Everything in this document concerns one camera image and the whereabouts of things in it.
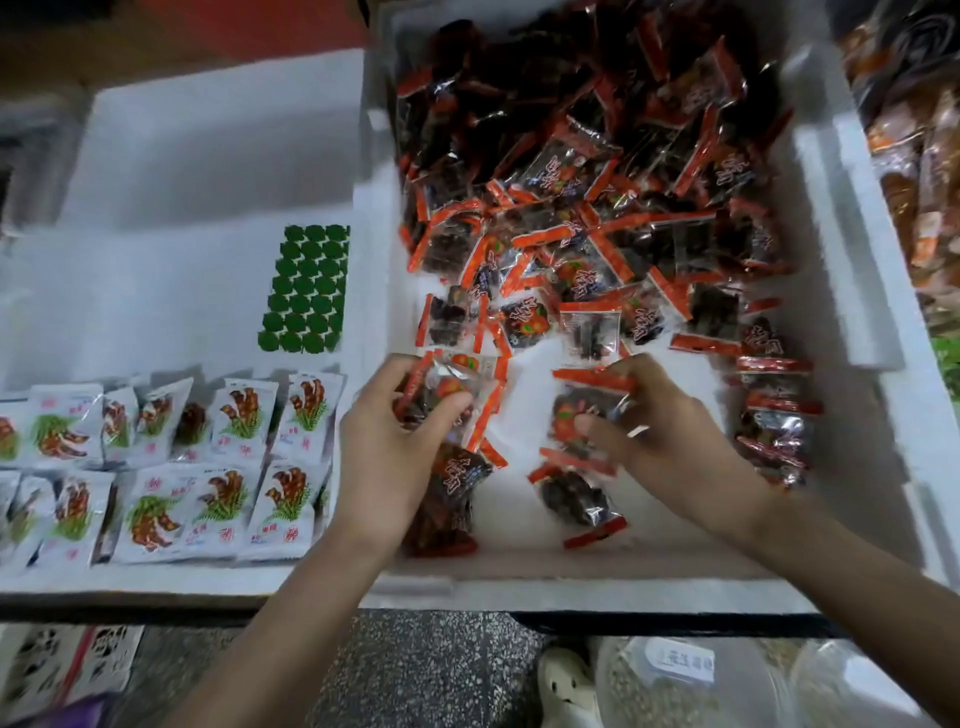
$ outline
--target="right hand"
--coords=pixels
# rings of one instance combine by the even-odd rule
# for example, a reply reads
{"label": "right hand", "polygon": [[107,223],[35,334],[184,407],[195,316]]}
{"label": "right hand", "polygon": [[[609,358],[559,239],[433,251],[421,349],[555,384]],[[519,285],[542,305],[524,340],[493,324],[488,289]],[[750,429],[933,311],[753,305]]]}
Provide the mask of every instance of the right hand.
{"label": "right hand", "polygon": [[[577,430],[678,516],[735,546],[749,546],[782,494],[737,454],[704,404],[652,356],[631,356],[607,371],[636,382],[636,406],[616,425],[578,415]],[[648,429],[627,437],[638,425]]]}

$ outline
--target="green sticker sheet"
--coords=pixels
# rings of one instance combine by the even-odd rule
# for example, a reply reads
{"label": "green sticker sheet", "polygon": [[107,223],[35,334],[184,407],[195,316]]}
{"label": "green sticker sheet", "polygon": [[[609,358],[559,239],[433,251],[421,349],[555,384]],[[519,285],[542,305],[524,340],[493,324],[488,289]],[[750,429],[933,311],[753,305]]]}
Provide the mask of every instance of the green sticker sheet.
{"label": "green sticker sheet", "polygon": [[344,330],[350,227],[289,225],[283,234],[257,343],[265,352],[332,352]]}

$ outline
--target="pile of snack packets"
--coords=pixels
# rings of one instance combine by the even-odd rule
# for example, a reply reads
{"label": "pile of snack packets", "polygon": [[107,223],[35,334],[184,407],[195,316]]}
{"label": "pile of snack packets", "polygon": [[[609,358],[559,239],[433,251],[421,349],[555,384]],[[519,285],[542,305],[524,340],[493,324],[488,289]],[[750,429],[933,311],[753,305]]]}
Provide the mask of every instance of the pile of snack packets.
{"label": "pile of snack packets", "polygon": [[723,357],[744,390],[742,451],[772,483],[803,483],[822,411],[813,367],[780,334],[780,301],[754,291],[790,272],[764,158],[789,117],[747,19],[710,2],[577,2],[504,41],[460,20],[406,60],[399,237],[409,272],[447,289],[426,297],[423,359],[396,415],[416,426],[443,397],[473,394],[410,552],[477,548],[470,496],[507,465],[485,433],[509,360],[550,337],[564,339],[560,394],[529,480],[570,524],[565,546],[627,525],[605,494],[613,463],[573,420],[618,419],[633,383],[604,369],[658,339]]}
{"label": "pile of snack packets", "polygon": [[278,385],[259,379],[226,379],[207,407],[192,377],[0,402],[0,571],[301,557],[344,381],[290,375],[276,429]]}

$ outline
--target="gray speckled floor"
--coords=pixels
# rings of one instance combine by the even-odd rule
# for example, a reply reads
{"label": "gray speckled floor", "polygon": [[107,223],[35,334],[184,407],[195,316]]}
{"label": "gray speckled floor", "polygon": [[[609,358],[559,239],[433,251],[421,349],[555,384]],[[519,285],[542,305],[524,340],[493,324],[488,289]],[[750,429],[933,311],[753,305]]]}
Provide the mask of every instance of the gray speckled floor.
{"label": "gray speckled floor", "polygon": [[[148,628],[111,728],[158,725],[238,633]],[[506,614],[362,611],[305,725],[539,728],[547,640]]]}

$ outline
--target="hand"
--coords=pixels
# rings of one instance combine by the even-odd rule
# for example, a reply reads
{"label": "hand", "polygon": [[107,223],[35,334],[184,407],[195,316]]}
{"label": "hand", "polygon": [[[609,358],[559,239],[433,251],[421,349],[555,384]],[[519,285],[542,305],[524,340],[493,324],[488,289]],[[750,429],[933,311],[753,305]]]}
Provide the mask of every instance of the hand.
{"label": "hand", "polygon": [[[652,356],[631,356],[608,371],[636,381],[636,406],[617,425],[579,415],[577,430],[678,516],[748,547],[782,495],[737,454],[704,404],[678,387]],[[648,429],[627,437],[638,425]]]}
{"label": "hand", "polygon": [[394,415],[394,391],[418,361],[389,356],[340,426],[341,485],[330,527],[373,546],[384,558],[403,540],[437,450],[472,400],[469,392],[445,397],[420,427],[403,429]]}

